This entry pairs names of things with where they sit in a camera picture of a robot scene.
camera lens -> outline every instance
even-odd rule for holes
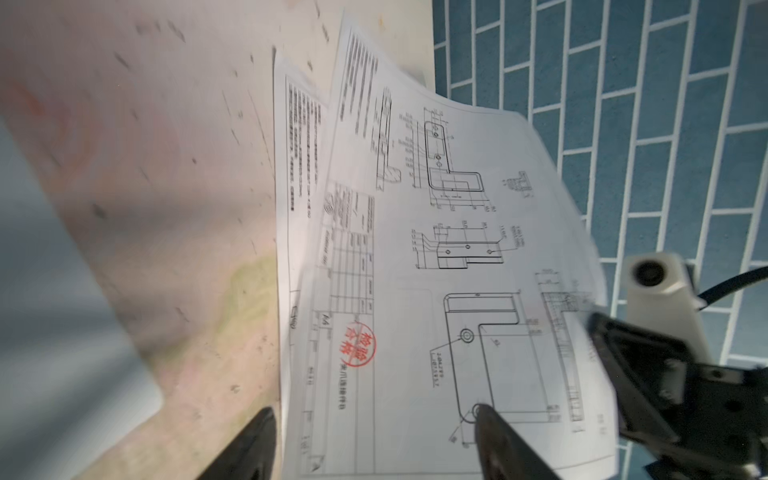
[[[664,281],[664,265],[655,260],[640,263],[634,268],[634,278],[642,286],[656,286]]]

white grout line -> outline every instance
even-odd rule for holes
[[[477,54],[475,53],[475,37],[477,28],[475,27],[475,0],[469,2],[469,18],[472,26],[472,105],[478,104],[478,82],[477,82]]]
[[[609,91],[607,94],[603,94],[603,100],[608,98],[620,97],[622,95],[631,95],[637,91],[637,87],[622,88],[621,90]]]
[[[731,308],[729,306],[708,306],[702,311],[708,313],[730,313]]]
[[[545,8],[554,7],[558,3],[565,2],[565,0],[551,0],[550,2],[542,3],[541,5],[536,5],[537,10],[544,10]]]
[[[728,358],[731,360],[741,360],[742,362],[755,362],[755,363],[762,363],[763,365],[768,365],[768,359],[764,359],[759,356],[737,355],[736,353],[734,353],[732,355],[729,355]]]
[[[674,139],[674,134],[664,135],[663,137],[641,138],[637,141],[637,144],[638,145],[662,144],[665,141],[672,141],[673,139]]]
[[[702,78],[719,77],[721,75],[727,75],[730,71],[730,67],[713,68],[712,70],[700,71],[688,75],[688,81],[701,80]]]
[[[448,98],[451,97],[451,25],[449,24],[449,0],[444,0],[445,9],[445,85]]]
[[[451,84],[451,88],[457,88],[457,87],[463,87],[464,85],[469,85],[474,81],[474,78],[467,78],[466,80],[457,81],[454,84]]]
[[[640,56],[637,60],[637,80],[635,81],[634,105],[632,106],[632,127],[629,135],[629,155],[627,156],[627,174],[624,178],[624,199],[621,204],[621,223],[619,225],[619,244],[616,257],[624,258],[624,245],[627,236],[627,214],[632,196],[632,175],[634,174],[634,155],[637,150],[637,125],[640,123],[640,102],[643,97],[643,80],[645,77],[645,58],[648,53],[648,25],[650,24],[650,12],[653,8],[653,0],[645,0],[645,12],[643,13],[643,33],[640,39]],[[611,302],[611,316],[616,316],[616,300],[619,298],[621,285],[621,262],[616,263],[616,275],[614,276],[614,294]]]
[[[504,109],[504,15],[506,1],[499,0],[498,7],[498,109]]]
[[[658,218],[661,212],[628,212],[627,218]]]
[[[746,125],[734,125],[732,127],[726,127],[725,133],[727,134],[741,134],[745,131],[758,131],[768,129],[768,121],[761,121],[756,124]]]
[[[518,63],[517,65],[510,65],[508,67],[504,67],[504,73],[509,73],[510,71],[522,70],[523,68],[528,68],[530,66],[531,66],[530,61],[524,61],[522,63]]]
[[[531,0],[531,50],[528,53],[528,123],[533,124],[533,70],[536,60],[536,0]]]
[[[713,208],[710,212],[712,215],[751,215],[755,209],[752,207],[745,208]]]
[[[714,159],[712,160],[712,170],[710,171],[710,184],[707,188],[707,200],[704,203],[704,215],[701,220],[699,245],[696,250],[697,272],[694,275],[694,285],[698,285],[699,283],[701,265],[704,261],[704,250],[707,247],[707,234],[710,232],[710,218],[712,217],[712,206],[714,204],[715,193],[717,191],[717,179],[720,177],[720,164],[723,161],[723,149],[725,148],[725,129],[728,126],[730,106],[733,103],[733,87],[736,85],[736,67],[739,64],[739,55],[741,54],[741,41],[744,36],[745,21],[746,4],[744,3],[744,0],[741,0],[739,5],[739,18],[736,23],[736,34],[733,36],[733,50],[730,54],[730,67],[728,70],[728,80],[725,86],[723,109],[720,112],[720,128],[717,132]]]
[[[563,155],[590,154],[590,153],[592,153],[592,147],[569,148],[567,150],[563,150]]]
[[[624,464],[621,466],[620,480],[627,480],[627,477],[629,476],[629,460],[632,457],[632,445],[634,445],[634,442],[627,442],[627,450],[624,454]]]
[[[659,221],[659,237],[656,241],[656,251],[664,250],[664,242],[667,240],[667,223],[670,216],[670,203],[672,201],[672,185],[674,183],[674,170],[677,164],[677,149],[680,146],[680,129],[683,124],[683,107],[685,106],[685,94],[688,89],[688,71],[690,70],[690,57],[694,51],[694,34],[696,33],[696,17],[699,12],[699,0],[690,2],[690,22],[685,35],[685,47],[683,49],[683,67],[680,69],[680,86],[677,89],[677,104],[674,112],[674,126],[672,127],[672,145],[670,146],[669,163],[667,164],[667,180],[664,183],[664,196],[661,201],[661,220]]]
[[[565,95],[568,93],[568,49],[571,47],[571,11],[573,3],[565,0],[565,20],[563,31],[563,69],[560,76],[560,126],[558,127],[558,176],[563,177],[563,148],[565,143]]]
[[[557,110],[561,107],[561,104],[551,104],[551,105],[545,105],[544,107],[536,107],[533,109],[533,113],[540,114],[545,111],[552,111]]]
[[[741,5],[743,10],[746,10],[744,4]],[[739,25],[744,25],[745,13],[739,11]],[[744,255],[741,257],[741,268],[739,273],[744,273],[750,268],[750,260],[752,260],[752,253],[755,250],[755,242],[757,241],[757,232],[760,230],[760,215],[763,213],[763,207],[766,200],[766,188],[768,187],[768,149],[766,149],[765,157],[763,157],[763,169],[760,171],[760,180],[758,183],[757,193],[755,194],[755,211],[750,220],[750,228],[746,232],[746,244],[744,245]],[[723,351],[720,353],[720,363],[724,363],[728,354],[730,354],[730,347],[733,345],[733,334],[736,332],[736,323],[739,319],[739,310],[741,309],[741,301],[744,296],[744,290],[739,290],[733,295],[733,305],[730,316],[728,317],[728,327],[725,330],[725,340],[723,341]]]
[[[487,25],[483,25],[482,27],[477,27],[477,28],[475,29],[475,33],[482,33],[482,32],[484,32],[484,31],[486,31],[486,30],[490,30],[491,28],[496,28],[496,27],[498,27],[498,26],[499,26],[501,23],[502,23],[502,21],[501,21],[501,20],[497,20],[497,21],[495,21],[495,22],[491,22],[491,23],[489,23],[489,24],[487,24]]]
[[[580,51],[591,50],[592,48],[601,47],[602,45],[603,45],[602,40],[590,41],[589,43],[585,43],[577,47],[569,48],[568,53],[569,54],[579,53]]]
[[[681,15],[675,18],[668,18],[667,20],[664,20],[662,22],[656,22],[651,24],[650,27],[648,27],[648,30],[649,31],[661,30],[662,28],[671,27],[672,25],[679,25],[681,23],[685,23],[689,19],[690,19],[689,14]]]
[[[594,123],[592,124],[592,155],[589,159],[589,188],[587,189],[587,232],[592,231],[594,213],[594,182],[598,171],[598,143],[600,140],[600,117],[603,110],[603,82],[605,79],[605,44],[608,39],[608,13],[611,0],[603,0],[603,21],[600,31],[600,55],[598,59],[598,86],[594,96]]]

robotic arm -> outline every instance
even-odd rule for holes
[[[714,365],[698,313],[766,272],[697,296],[678,256],[625,265],[627,321],[594,313],[588,324],[616,390],[621,436],[656,457],[645,467],[654,480],[768,478],[768,368]],[[489,406],[478,412],[475,437],[486,479],[557,478]]]

black cable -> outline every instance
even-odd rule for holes
[[[761,282],[765,279],[768,279],[768,266],[762,266],[760,268],[756,268],[755,270],[749,270],[748,272],[733,276],[722,283],[718,283],[709,290],[702,292],[699,295],[699,298],[701,298],[709,306],[721,298],[729,296],[731,293],[748,287],[753,283]]]

technical drawing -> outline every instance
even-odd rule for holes
[[[588,299],[583,293],[565,292],[557,272],[536,273],[536,281],[541,298],[547,310],[555,343],[558,347],[560,365],[565,378],[565,392],[568,400],[568,412],[572,422],[584,420],[584,406],[581,399],[581,385],[578,380],[578,368],[573,342],[565,322],[565,312],[588,310]]]
[[[508,178],[503,180],[502,183],[509,189],[520,192],[523,198],[533,197],[533,187],[528,180],[528,174],[524,170],[520,170],[520,177]]]
[[[288,326],[288,345],[293,346],[295,343],[294,330],[299,322],[299,290],[291,290],[290,292],[290,316]]]
[[[415,129],[410,121],[408,125],[412,137],[406,138],[406,143],[412,143],[414,137],[416,142],[416,154],[410,164],[413,187],[428,189],[429,202],[437,208],[490,207],[482,176],[454,168],[442,114],[425,108],[423,124],[416,122]]]
[[[479,173],[457,172],[451,169],[451,158],[445,142],[445,127],[433,121],[425,121],[424,145],[430,188],[461,192],[483,191]]]
[[[311,290],[312,315],[306,348],[306,396],[301,411],[303,474],[372,473],[373,372],[351,362],[346,348],[356,336],[375,331],[373,301],[373,214],[370,195],[329,182],[323,205],[322,253]],[[355,351],[363,348],[353,342]],[[369,352],[369,360],[375,352]],[[357,450],[327,442],[329,431],[344,423],[354,429]]]
[[[520,305],[519,293],[450,293],[443,300],[464,443],[474,438],[478,403],[509,423],[560,421],[548,404],[532,339],[541,331],[521,320]]]
[[[378,143],[374,145],[376,149],[376,189],[384,190],[384,182],[399,184],[402,179],[400,169],[389,166],[389,123],[392,117],[392,98],[388,88],[384,88],[381,107],[378,110],[378,113],[374,113],[373,118],[379,125]]]
[[[467,268],[470,263],[504,263],[500,240],[489,240],[485,228],[433,227],[434,240],[412,230],[416,268]]]

